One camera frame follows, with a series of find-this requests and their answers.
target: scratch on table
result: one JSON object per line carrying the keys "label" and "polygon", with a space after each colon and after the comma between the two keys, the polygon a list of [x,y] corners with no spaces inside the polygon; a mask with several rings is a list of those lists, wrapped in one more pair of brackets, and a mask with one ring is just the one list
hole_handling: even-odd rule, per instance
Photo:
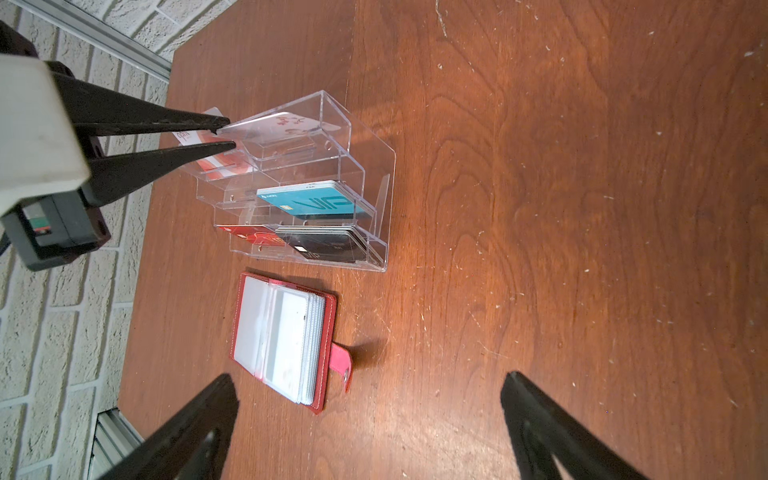
{"label": "scratch on table", "polygon": [[499,353],[499,352],[494,352],[493,350],[489,350],[489,349],[488,349],[488,347],[486,347],[485,345],[483,345],[483,344],[482,344],[482,342],[480,342],[480,340],[478,340],[478,343],[480,344],[480,346],[481,346],[481,347],[482,347],[482,348],[483,348],[483,349],[484,349],[486,352],[490,353],[491,355],[500,356],[500,357],[501,357],[501,358],[503,358],[503,359],[508,359],[508,358],[509,358],[508,356],[506,356],[506,355],[502,355],[502,354],[501,354],[501,353]]}
{"label": "scratch on table", "polygon": [[437,21],[440,22],[443,36],[448,38],[448,32],[445,30],[445,22],[442,20],[442,13],[440,13],[440,0],[435,0],[435,13],[437,14]]}

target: wooden table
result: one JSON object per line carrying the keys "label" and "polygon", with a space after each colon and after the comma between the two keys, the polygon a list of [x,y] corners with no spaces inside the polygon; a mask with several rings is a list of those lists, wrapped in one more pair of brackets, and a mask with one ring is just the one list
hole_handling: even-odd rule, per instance
{"label": "wooden table", "polygon": [[[652,478],[768,476],[768,4],[240,0],[167,104],[326,89],[397,152],[389,271],[228,251],[154,185],[120,408],[153,432],[221,372],[224,478],[516,478],[519,369]],[[170,135],[163,145],[175,144]],[[238,274],[339,296],[320,416],[227,357]]]}

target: clear acrylic card holder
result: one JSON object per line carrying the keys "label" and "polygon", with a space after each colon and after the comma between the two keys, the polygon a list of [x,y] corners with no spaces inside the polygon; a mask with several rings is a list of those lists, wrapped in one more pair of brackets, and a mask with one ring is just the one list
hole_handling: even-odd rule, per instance
{"label": "clear acrylic card holder", "polygon": [[386,270],[395,151],[325,91],[210,137],[236,141],[239,173],[205,170],[210,162],[184,169],[197,178],[197,198],[214,207],[214,225],[232,233],[232,251]]}

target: brick wall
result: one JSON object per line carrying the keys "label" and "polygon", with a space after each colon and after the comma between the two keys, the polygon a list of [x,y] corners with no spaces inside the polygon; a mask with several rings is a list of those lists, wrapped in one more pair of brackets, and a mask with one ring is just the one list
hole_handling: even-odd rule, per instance
{"label": "brick wall", "polygon": [[[165,103],[164,82],[7,0],[0,20],[77,78]],[[122,154],[158,135],[102,140]],[[33,273],[12,248],[0,257],[0,480],[83,477],[95,416],[117,403],[150,193],[103,208],[112,239],[68,266]]]}
{"label": "brick wall", "polygon": [[236,0],[67,0],[171,61],[174,51]]}

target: black plastic part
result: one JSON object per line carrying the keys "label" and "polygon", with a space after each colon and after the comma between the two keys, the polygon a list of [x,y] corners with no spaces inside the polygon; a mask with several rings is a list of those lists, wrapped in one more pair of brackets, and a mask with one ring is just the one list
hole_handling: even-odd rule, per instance
{"label": "black plastic part", "polygon": [[502,408],[521,480],[647,480],[520,372],[507,374]]}
{"label": "black plastic part", "polygon": [[0,236],[0,256],[5,253],[8,247],[11,246],[11,239],[8,238],[8,234],[3,232]]}
{"label": "black plastic part", "polygon": [[111,238],[101,211],[85,206],[77,191],[48,195],[37,203],[51,226],[50,233],[38,235],[35,239],[41,247],[103,245]]}
{"label": "black plastic part", "polygon": [[[2,217],[2,224],[5,228],[5,233],[8,235],[8,238],[11,240],[11,243],[13,243],[16,252],[18,252],[18,255],[22,258],[22,261],[25,263],[27,268],[33,272],[38,272],[40,270],[53,268],[54,266],[61,266],[66,265],[67,263],[71,263],[74,259],[78,258],[83,253],[92,252],[93,250],[101,247],[101,245],[103,245],[107,240],[109,240],[109,232],[106,230],[106,226],[104,225],[104,219],[101,218],[101,211],[98,208],[91,208],[86,210],[86,214],[91,219],[101,219],[101,223],[98,223],[99,220],[96,220],[96,225],[99,229],[104,228],[105,235],[102,237],[104,240],[93,243],[71,245],[69,244],[70,242],[65,239],[65,243],[69,246],[63,247],[57,244],[40,245],[38,239],[43,237],[39,237],[32,229],[31,225],[27,221],[26,216],[24,215],[24,211],[22,210],[21,205],[16,205],[10,209],[8,213]],[[51,211],[50,208],[45,210],[45,214],[48,216],[49,221],[58,215],[55,211]],[[53,221],[58,225],[58,229],[61,229],[62,225],[65,224],[65,222],[60,220]],[[75,233],[75,235],[82,236],[83,233]]]}
{"label": "black plastic part", "polygon": [[38,51],[31,41],[24,38],[13,28],[0,22],[0,53],[6,55],[21,55],[22,57],[38,57]]}
{"label": "black plastic part", "polygon": [[238,406],[232,378],[219,375],[101,480],[218,480]]}
{"label": "black plastic part", "polygon": [[188,145],[88,160],[91,179],[81,190],[93,207],[103,207],[199,158],[235,148],[233,141]]}
{"label": "black plastic part", "polygon": [[72,70],[70,70],[67,65],[64,65],[58,60],[46,60],[45,64],[48,66],[48,70],[50,71],[74,78],[74,73],[72,73]]}
{"label": "black plastic part", "polygon": [[218,130],[229,118],[172,110],[53,71],[54,82],[78,134],[154,134]]}

